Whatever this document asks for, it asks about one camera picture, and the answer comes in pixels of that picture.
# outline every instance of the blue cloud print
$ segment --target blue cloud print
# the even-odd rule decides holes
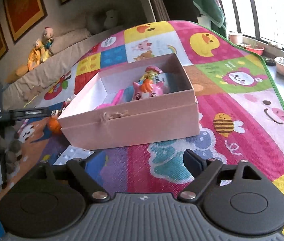
[[[226,164],[225,156],[215,150],[215,142],[214,133],[200,126],[197,136],[152,143],[148,146],[150,173],[172,183],[191,182],[194,178],[183,165],[184,151],[191,149],[203,159],[216,158]]]

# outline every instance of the potted plant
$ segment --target potted plant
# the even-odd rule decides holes
[[[259,55],[262,55],[262,53],[263,53],[263,51],[264,51],[264,47],[261,47],[261,46],[257,45],[257,41],[254,41],[254,44],[246,45],[245,48],[246,48],[248,51],[257,53],[257,54],[259,54]]]

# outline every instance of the colorful play mat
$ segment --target colorful play mat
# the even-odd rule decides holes
[[[176,196],[193,180],[182,159],[183,152],[191,149],[204,159],[213,157],[227,164],[247,159],[284,193],[284,103],[265,62],[198,24],[155,22],[109,37],[80,58],[37,106],[60,108],[99,71],[170,53],[178,56],[193,84],[200,134],[109,149],[94,159],[96,181],[111,194],[172,192]],[[42,159],[53,163],[69,145],[63,135],[51,134],[46,119],[25,122],[20,131],[23,158],[9,176],[8,187],[0,187],[0,198],[34,164]],[[0,224],[0,237],[3,234]]]

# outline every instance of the pink cardboard box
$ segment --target pink cardboard box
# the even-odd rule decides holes
[[[111,102],[120,89],[138,81],[150,65],[174,73],[179,91],[94,110],[102,103]],[[199,134],[198,102],[175,54],[97,73],[58,121],[69,142],[84,149],[132,146]]]

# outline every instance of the cartoon bee print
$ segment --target cartoon bee print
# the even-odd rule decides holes
[[[215,115],[213,125],[217,133],[224,137],[228,137],[232,131],[244,133],[245,130],[241,126],[243,122],[240,120],[233,121],[232,118],[225,113],[218,113]]]

